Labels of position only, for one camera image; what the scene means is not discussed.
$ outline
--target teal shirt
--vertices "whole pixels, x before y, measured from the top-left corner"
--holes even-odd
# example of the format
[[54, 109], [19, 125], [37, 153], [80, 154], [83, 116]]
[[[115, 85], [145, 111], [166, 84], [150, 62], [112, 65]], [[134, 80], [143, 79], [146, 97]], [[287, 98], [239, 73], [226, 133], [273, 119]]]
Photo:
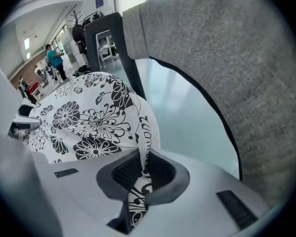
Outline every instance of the teal shirt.
[[50, 50], [47, 53], [47, 57], [52, 61], [54, 68], [63, 63], [63, 59], [61, 57], [54, 57], [55, 54], [57, 54], [55, 50]]

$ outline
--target flower pattern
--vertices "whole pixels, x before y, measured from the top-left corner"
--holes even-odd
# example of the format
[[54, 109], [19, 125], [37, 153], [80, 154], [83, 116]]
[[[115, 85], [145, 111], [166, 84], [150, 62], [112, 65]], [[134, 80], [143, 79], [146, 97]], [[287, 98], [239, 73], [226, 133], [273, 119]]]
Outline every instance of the flower pattern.
[[67, 94], [73, 89], [73, 87], [77, 84], [78, 78], [64, 84], [63, 86], [59, 87], [58, 89], [55, 90], [54, 96], [57, 97], [62, 97], [62, 96], [67, 96]]
[[101, 92], [100, 95], [97, 97], [97, 99], [95, 100], [96, 105], [98, 105], [101, 101], [102, 98], [105, 94], [108, 94], [109, 92], [105, 93], [105, 92]]
[[84, 86], [87, 88], [91, 86], [96, 86], [104, 79], [103, 74], [101, 73], [90, 73], [86, 75], [86, 79], [84, 81]]
[[111, 98], [114, 104], [121, 110], [133, 105], [133, 101], [129, 95], [129, 89], [121, 80], [116, 80], [114, 83]]
[[47, 105], [47, 107], [45, 107], [41, 112], [40, 115], [41, 116], [46, 116], [46, 114], [50, 111], [52, 111], [54, 109], [54, 107], [52, 105]]
[[129, 194], [130, 225], [135, 227], [146, 213], [145, 196], [152, 191], [152, 183], [148, 181], [141, 189], [134, 187]]
[[102, 138], [83, 138], [74, 145], [78, 160], [98, 158], [121, 151], [121, 148]]
[[78, 123], [80, 118], [79, 105], [76, 101], [69, 101], [54, 114], [53, 126], [59, 129]]
[[52, 161], [52, 164], [55, 164], [55, 163], [61, 163], [61, 160], [60, 159], [58, 159], [57, 161], [56, 160], [53, 160]]
[[38, 152], [44, 148], [44, 144], [47, 139], [45, 134], [46, 126], [48, 124], [43, 121], [40, 127], [30, 130], [28, 134], [24, 135], [22, 141], [28, 146], [31, 151]]
[[41, 103], [37, 102], [34, 108], [36, 109], [36, 108], [39, 108], [39, 107], [41, 107]]
[[104, 111], [95, 111], [90, 109], [83, 111], [80, 115], [78, 124], [69, 127], [73, 134], [80, 137], [101, 137], [114, 143], [120, 143], [121, 137], [126, 133], [128, 139], [133, 139], [131, 133], [131, 126], [125, 122], [125, 112], [120, 111], [114, 105], [109, 106], [105, 104]]
[[63, 139], [59, 139], [56, 136], [51, 136], [50, 140], [52, 142], [53, 148], [57, 153], [62, 155], [64, 155], [65, 153], [68, 153], [68, 148], [65, 145]]
[[80, 94], [82, 92], [82, 88], [76, 87], [76, 88], [74, 88], [74, 92], [77, 94]]
[[115, 82], [116, 80], [120, 80], [117, 76], [114, 75], [108, 75], [106, 82], [108, 82], [109, 84]]
[[148, 121], [148, 117], [139, 117], [140, 126], [143, 129], [144, 138], [146, 140], [146, 145], [150, 149], [151, 147], [151, 129], [150, 129], [150, 123]]

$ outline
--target opening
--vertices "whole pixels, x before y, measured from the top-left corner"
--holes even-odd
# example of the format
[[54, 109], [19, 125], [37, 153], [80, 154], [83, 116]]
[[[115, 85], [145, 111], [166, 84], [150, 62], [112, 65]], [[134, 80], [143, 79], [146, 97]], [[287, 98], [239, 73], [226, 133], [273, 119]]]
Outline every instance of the opening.
[[27, 49], [30, 48], [30, 38], [27, 38], [27, 39], [24, 41], [24, 47], [25, 47], [25, 50], [27, 50]]

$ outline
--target person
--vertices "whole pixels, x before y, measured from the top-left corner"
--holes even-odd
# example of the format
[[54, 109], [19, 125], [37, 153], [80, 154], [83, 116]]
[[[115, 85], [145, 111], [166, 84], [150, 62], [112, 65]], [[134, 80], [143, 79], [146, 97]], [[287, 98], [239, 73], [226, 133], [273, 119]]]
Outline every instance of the person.
[[59, 71], [61, 79], [66, 80], [67, 77], [64, 71], [63, 59], [61, 58], [61, 56], [63, 56], [64, 53], [57, 53], [55, 50], [52, 50], [50, 44], [46, 45], [46, 50], [47, 58], [52, 62], [54, 68]]
[[56, 83], [58, 81], [58, 79], [57, 79], [55, 71], [53, 71], [54, 70], [53, 64], [47, 56], [45, 56], [45, 62], [46, 62], [46, 67], [45, 67], [46, 71], [49, 73], [49, 75], [52, 77], [52, 79], [55, 80], [55, 83]]
[[23, 76], [20, 76], [18, 89], [23, 98], [27, 98], [31, 101], [32, 104], [36, 104], [37, 101], [35, 97], [29, 93], [30, 86], [26, 83]]

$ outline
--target black frame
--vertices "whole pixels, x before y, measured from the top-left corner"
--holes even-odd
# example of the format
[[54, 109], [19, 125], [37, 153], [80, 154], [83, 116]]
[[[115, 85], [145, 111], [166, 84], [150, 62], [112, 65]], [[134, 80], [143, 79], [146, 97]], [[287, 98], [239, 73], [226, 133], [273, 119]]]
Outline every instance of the black frame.
[[88, 50], [89, 64], [92, 72], [101, 71], [96, 34], [109, 30], [117, 48], [123, 68], [126, 72], [131, 87], [137, 95], [146, 99], [142, 81], [140, 79], [135, 60], [127, 54], [126, 42], [123, 31], [122, 17], [118, 12], [98, 18], [84, 27], [85, 43]]

